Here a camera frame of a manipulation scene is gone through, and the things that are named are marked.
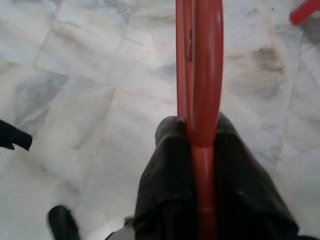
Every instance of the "red metal bar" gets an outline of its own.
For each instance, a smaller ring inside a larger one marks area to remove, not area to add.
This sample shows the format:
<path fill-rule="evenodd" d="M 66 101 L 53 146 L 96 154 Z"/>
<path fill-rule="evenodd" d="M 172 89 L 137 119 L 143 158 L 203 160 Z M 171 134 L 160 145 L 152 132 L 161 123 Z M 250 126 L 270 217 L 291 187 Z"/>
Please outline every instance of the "red metal bar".
<path fill-rule="evenodd" d="M 178 116 L 186 120 L 191 143 L 198 239 L 214 240 L 217 224 L 213 145 L 223 72 L 222 0 L 176 0 L 176 34 Z M 187 56 L 188 49 L 192 49 L 192 56 L 190 51 Z"/>
<path fill-rule="evenodd" d="M 299 25 L 315 11 L 320 10 L 320 0 L 306 0 L 290 14 L 290 21 L 293 25 Z"/>

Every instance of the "marble floor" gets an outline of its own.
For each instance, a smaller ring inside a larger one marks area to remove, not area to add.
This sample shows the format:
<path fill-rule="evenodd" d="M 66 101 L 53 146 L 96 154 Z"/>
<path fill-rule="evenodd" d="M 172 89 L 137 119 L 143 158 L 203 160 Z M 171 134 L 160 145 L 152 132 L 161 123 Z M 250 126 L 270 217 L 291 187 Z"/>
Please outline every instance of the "marble floor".
<path fill-rule="evenodd" d="M 320 18 L 291 26 L 301 2 L 224 0 L 221 110 L 320 237 Z M 34 142 L 1 149 L 0 239 L 52 239 L 57 204 L 84 240 L 121 227 L 175 81 L 174 0 L 1 0 L 0 118 Z"/>

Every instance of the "black shoe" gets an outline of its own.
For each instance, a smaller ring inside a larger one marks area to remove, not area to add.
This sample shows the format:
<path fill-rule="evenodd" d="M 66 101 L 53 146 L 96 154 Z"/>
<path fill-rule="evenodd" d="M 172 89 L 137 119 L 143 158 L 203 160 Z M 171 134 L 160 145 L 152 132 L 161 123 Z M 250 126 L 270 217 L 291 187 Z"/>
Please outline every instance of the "black shoe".
<path fill-rule="evenodd" d="M 64 206 L 55 206 L 47 216 L 55 240 L 80 240 L 77 224 Z"/>

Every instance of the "red chair leg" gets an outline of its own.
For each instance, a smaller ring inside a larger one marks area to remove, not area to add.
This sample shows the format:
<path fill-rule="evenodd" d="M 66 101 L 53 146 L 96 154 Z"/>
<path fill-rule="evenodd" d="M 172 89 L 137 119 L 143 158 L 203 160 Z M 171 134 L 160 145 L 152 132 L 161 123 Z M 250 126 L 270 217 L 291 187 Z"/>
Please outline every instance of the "red chair leg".
<path fill-rule="evenodd" d="M 306 0 L 290 14 L 290 21 L 295 26 L 299 25 L 317 10 L 320 10 L 320 0 Z"/>

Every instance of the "black cloth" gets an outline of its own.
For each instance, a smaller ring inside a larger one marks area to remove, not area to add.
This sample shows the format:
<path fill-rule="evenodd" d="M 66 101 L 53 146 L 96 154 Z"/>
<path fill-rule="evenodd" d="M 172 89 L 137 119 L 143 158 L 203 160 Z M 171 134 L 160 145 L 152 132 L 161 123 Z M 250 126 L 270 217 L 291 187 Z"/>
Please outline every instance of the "black cloth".
<path fill-rule="evenodd" d="M 185 125 L 165 118 L 140 180 L 136 240 L 197 239 L 197 199 Z M 298 226 L 271 178 L 220 114 L 214 142 L 219 240 L 296 240 Z"/>
<path fill-rule="evenodd" d="M 13 144 L 29 150 L 32 144 L 32 137 L 15 128 L 14 126 L 0 120 L 0 147 L 14 150 Z"/>

